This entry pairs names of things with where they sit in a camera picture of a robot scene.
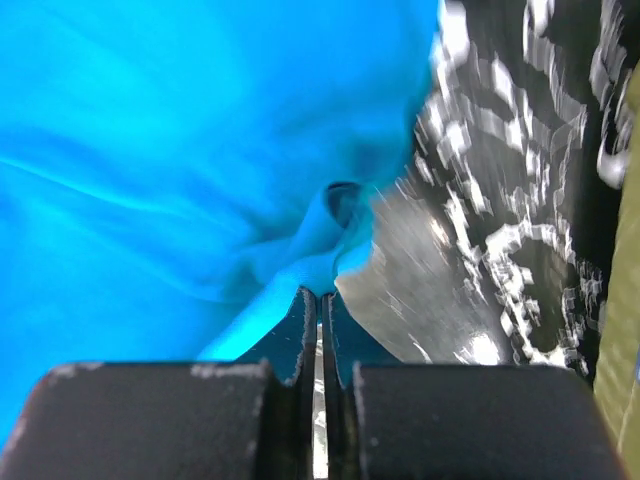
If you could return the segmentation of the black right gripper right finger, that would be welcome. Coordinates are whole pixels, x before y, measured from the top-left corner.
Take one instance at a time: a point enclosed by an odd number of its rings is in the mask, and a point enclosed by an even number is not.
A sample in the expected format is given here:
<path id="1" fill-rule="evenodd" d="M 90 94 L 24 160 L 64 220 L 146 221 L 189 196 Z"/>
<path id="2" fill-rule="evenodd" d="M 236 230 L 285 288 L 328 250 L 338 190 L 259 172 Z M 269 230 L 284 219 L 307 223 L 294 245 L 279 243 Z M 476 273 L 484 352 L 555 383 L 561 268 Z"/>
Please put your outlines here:
<path id="1" fill-rule="evenodd" d="M 369 365 L 371 337 L 321 302 L 332 479 L 621 479 L 585 382 L 549 366 Z"/>

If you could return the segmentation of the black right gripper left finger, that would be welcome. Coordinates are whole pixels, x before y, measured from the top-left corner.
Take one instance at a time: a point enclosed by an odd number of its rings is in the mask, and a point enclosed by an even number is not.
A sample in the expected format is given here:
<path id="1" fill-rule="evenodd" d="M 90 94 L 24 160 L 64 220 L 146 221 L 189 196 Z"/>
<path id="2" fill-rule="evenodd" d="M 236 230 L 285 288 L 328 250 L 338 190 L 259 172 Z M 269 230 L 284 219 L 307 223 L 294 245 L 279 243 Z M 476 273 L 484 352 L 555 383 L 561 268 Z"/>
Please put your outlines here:
<path id="1" fill-rule="evenodd" d="M 75 363 L 35 386 L 5 479 L 309 479 L 316 299 L 233 363 Z"/>

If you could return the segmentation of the blue t shirt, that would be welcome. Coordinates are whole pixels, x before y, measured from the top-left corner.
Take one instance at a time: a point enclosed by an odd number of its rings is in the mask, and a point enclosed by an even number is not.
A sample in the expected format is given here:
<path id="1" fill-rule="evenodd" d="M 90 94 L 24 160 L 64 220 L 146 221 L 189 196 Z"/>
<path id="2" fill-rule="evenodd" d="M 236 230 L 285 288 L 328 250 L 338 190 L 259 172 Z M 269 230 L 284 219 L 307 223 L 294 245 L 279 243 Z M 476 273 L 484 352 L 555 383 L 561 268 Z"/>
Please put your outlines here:
<path id="1" fill-rule="evenodd" d="M 434 1 L 1 5 L 1 435 L 78 361 L 234 360 L 365 264 Z"/>

